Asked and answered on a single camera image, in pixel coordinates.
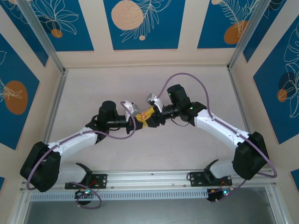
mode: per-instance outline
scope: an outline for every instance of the cable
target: cable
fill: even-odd
[[[210,99],[209,99],[209,94],[207,92],[207,89],[205,87],[205,85],[194,75],[192,74],[189,74],[189,73],[186,73],[186,72],[180,72],[180,73],[177,73],[177,74],[174,74],[172,76],[170,76],[167,81],[165,82],[161,92],[159,93],[159,95],[157,96],[157,98],[160,98],[162,93],[164,92],[167,84],[170,82],[171,79],[173,79],[175,76],[180,76],[180,75],[186,75],[186,76],[190,76],[192,78],[194,78],[197,82],[199,82],[199,84],[202,86],[202,88],[204,89],[205,91],[205,94],[206,94],[206,107],[207,107],[207,111],[210,115],[211,118],[213,118],[213,114],[211,113],[211,110],[210,110]],[[214,119],[214,121],[216,121],[217,123],[219,123],[220,125],[224,126],[225,128],[227,128],[228,130],[232,131],[234,134],[237,134],[238,132],[236,130],[234,130],[233,128],[231,128],[230,126],[224,124],[223,122],[221,122],[220,120],[218,119]],[[273,170],[273,175],[269,175],[269,174],[264,174],[264,173],[260,173],[258,172],[257,174],[259,175],[263,175],[263,176],[266,176],[266,177],[271,177],[271,178],[275,178],[277,177],[277,171],[273,165],[273,163],[267,158],[267,156],[255,145],[253,144],[249,139],[247,139],[245,136],[243,136],[242,134],[239,135],[244,141],[246,141],[248,144],[250,144],[265,160],[266,162],[270,165],[271,169]],[[239,189],[244,183],[246,182],[246,180],[244,180],[238,187],[236,187],[233,191],[231,191],[229,193],[229,195],[232,194],[232,192],[234,192],[235,190]]]
[[[92,189],[89,188],[88,186],[84,186],[84,185],[81,184],[81,183],[76,183],[76,182],[70,182],[70,183],[71,183],[71,184],[78,185],[78,186],[80,186],[80,187],[83,187],[83,188],[85,188],[85,189],[87,189],[87,190],[90,190],[90,191],[91,191],[91,192],[92,192],[92,193],[99,199],[99,201],[100,201],[99,205],[98,205],[98,206],[95,206],[95,207],[86,207],[86,206],[82,206],[82,205],[79,204],[79,199],[80,199],[80,197],[81,197],[82,195],[84,195],[84,194],[81,194],[81,195],[79,195],[79,196],[77,197],[77,200],[76,200],[78,207],[83,208],[83,209],[93,210],[93,209],[98,209],[99,207],[102,206],[102,199],[101,199],[101,197],[99,196],[99,194],[98,194],[97,192],[95,192],[94,190],[92,190]]]
[[[177,122],[175,122],[175,121],[173,120],[173,118],[171,118],[171,121],[172,121],[173,123],[175,123],[176,125],[180,126],[180,127],[186,127],[186,126],[189,125],[189,122],[188,122],[186,125],[179,125]]]
[[[74,138],[76,138],[76,137],[78,137],[78,136],[80,136],[80,135],[82,135],[82,134],[88,134],[88,133],[97,133],[97,134],[102,134],[102,135],[105,135],[105,136],[107,136],[107,137],[109,137],[109,138],[112,138],[112,139],[117,139],[117,140],[124,140],[124,139],[128,139],[128,138],[130,138],[134,133],[135,133],[135,131],[136,131],[136,122],[135,122],[135,119],[134,119],[134,117],[133,117],[133,115],[131,114],[131,112],[130,112],[130,110],[128,109],[128,108],[126,108],[125,107],[125,102],[124,101],[122,101],[121,102],[121,105],[122,105],[122,107],[129,113],[129,115],[130,115],[130,117],[132,118],[132,121],[133,121],[133,124],[134,124],[134,128],[133,128],[133,131],[132,131],[132,133],[130,134],[130,135],[128,135],[128,136],[125,136],[125,137],[115,137],[115,136],[112,136],[112,135],[110,135],[110,134],[106,134],[105,132],[101,132],[101,131],[86,131],[86,132],[83,132],[83,133],[78,133],[78,134],[75,134],[75,135],[73,135],[73,136],[71,136],[71,137],[69,137],[69,138],[67,138],[67,139],[65,139],[65,140],[63,140],[63,141],[61,141],[60,142],[60,144],[62,145],[62,144],[64,144],[64,143],[66,143],[66,142],[68,142],[69,140],[72,140],[72,139],[74,139]],[[29,177],[28,177],[28,179],[27,179],[27,182],[26,182],[26,188],[27,188],[27,190],[34,190],[34,189],[36,189],[36,188],[31,188],[30,187],[30,181],[31,181],[31,178],[32,178],[32,176],[33,176],[33,174],[35,173],[35,171],[36,171],[36,169],[38,168],[38,166],[41,164],[41,162],[50,154],[50,152],[52,152],[54,149],[56,149],[58,147],[58,145],[55,145],[55,146],[53,146],[52,148],[50,148],[44,155],[42,155],[42,157],[37,161],[37,163],[35,164],[35,166],[32,168],[32,171],[31,171],[31,173],[29,174]],[[82,185],[82,184],[80,184],[80,183],[74,183],[74,182],[72,182],[72,184],[75,184],[75,185],[78,185],[78,186],[81,186],[81,187],[83,187],[83,188],[86,188],[86,189],[88,189],[88,190],[90,190],[92,193],[94,193],[98,198],[99,198],[99,200],[101,201],[101,198],[100,198],[100,196],[94,191],[94,190],[91,190],[89,187],[87,187],[87,186],[84,186],[84,185]],[[95,209],[95,208],[99,208],[99,206],[97,206],[97,207],[84,207],[85,209]]]

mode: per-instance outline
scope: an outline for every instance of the ventilation slot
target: ventilation slot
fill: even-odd
[[[152,200],[152,199],[183,199],[183,198],[208,198],[206,189],[189,190],[138,190],[138,191],[100,191],[103,201],[112,200]],[[89,195],[82,201],[98,200],[94,195]],[[32,193],[32,202],[75,201],[74,192]]]

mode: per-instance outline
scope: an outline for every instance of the orange circle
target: orange circle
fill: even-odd
[[[61,38],[63,35],[59,29],[52,29],[51,34],[56,38]]]
[[[230,28],[227,29],[224,35],[224,41],[227,44],[236,44],[239,42],[240,37],[247,26],[248,21],[240,21],[238,24],[232,25]]]
[[[131,30],[143,22],[143,12],[133,1],[122,0],[111,11],[112,21],[118,29]]]
[[[285,100],[287,99],[288,97],[288,93],[286,92],[286,90],[284,89],[280,89],[277,93],[277,99],[280,101],[280,102],[285,102]]]
[[[5,104],[7,109],[16,115],[21,115],[25,112],[28,103],[28,93],[23,83],[19,81],[10,81],[4,88]]]

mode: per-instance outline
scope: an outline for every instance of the white floor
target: white floor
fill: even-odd
[[[117,104],[129,100],[145,111],[149,93],[158,94],[174,73],[189,72],[206,85],[211,110],[228,123],[244,130],[239,107],[226,67],[116,67],[71,69],[52,130],[50,141],[65,138],[87,124],[105,100]],[[203,89],[190,77],[175,77],[168,87],[181,84],[191,101],[206,105]],[[165,92],[163,104],[170,104]],[[176,122],[184,124],[179,118]],[[125,130],[111,132],[126,135]],[[66,164],[81,162],[92,170],[174,170],[201,169],[211,161],[233,153],[218,139],[191,125],[179,127],[170,120],[165,126],[139,130],[127,140],[105,138],[68,158]]]

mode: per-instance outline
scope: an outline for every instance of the leaf line drawing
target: leaf line drawing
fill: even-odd
[[[145,40],[146,36],[155,28],[155,24],[159,25],[158,13],[166,9],[171,0],[163,6],[165,0],[122,0],[112,9],[112,19],[114,24],[122,30],[120,36],[123,37],[121,42],[133,38]],[[117,13],[122,8],[126,8],[126,12],[121,16]]]
[[[5,56],[6,56],[6,52],[0,51],[0,65],[2,65],[2,63],[4,62]],[[10,88],[8,88],[7,86],[5,86],[0,79],[0,102],[5,100],[5,98],[7,98],[7,100],[9,100],[10,97],[22,99],[22,96],[20,96],[21,93],[22,93],[22,90],[21,91],[13,91]]]
[[[299,115],[299,23],[289,37],[285,49],[284,61],[286,62],[286,73],[281,77],[285,81],[278,92],[278,100],[285,102],[290,100],[290,118]]]
[[[23,13],[20,11],[19,7],[17,6],[14,0],[1,0],[3,4],[8,8],[11,14],[21,20],[23,23],[28,24],[27,20],[25,19]]]
[[[255,10],[260,0],[247,0],[244,7],[241,7],[239,0],[211,0],[212,4],[220,5],[224,15],[229,18],[230,23],[238,29],[238,37],[240,38],[247,19]]]
[[[9,0],[1,1],[5,3],[12,15],[27,24],[16,4]],[[77,29],[72,23],[78,20],[79,14],[66,10],[64,0],[30,0],[29,4],[46,33],[50,33],[56,38],[61,38],[63,31],[77,34]]]
[[[264,12],[264,16],[268,19],[269,18],[269,13],[270,11],[277,11],[281,8],[282,6],[282,3],[284,2],[285,0],[272,0],[270,2],[270,4],[268,5],[266,11]]]

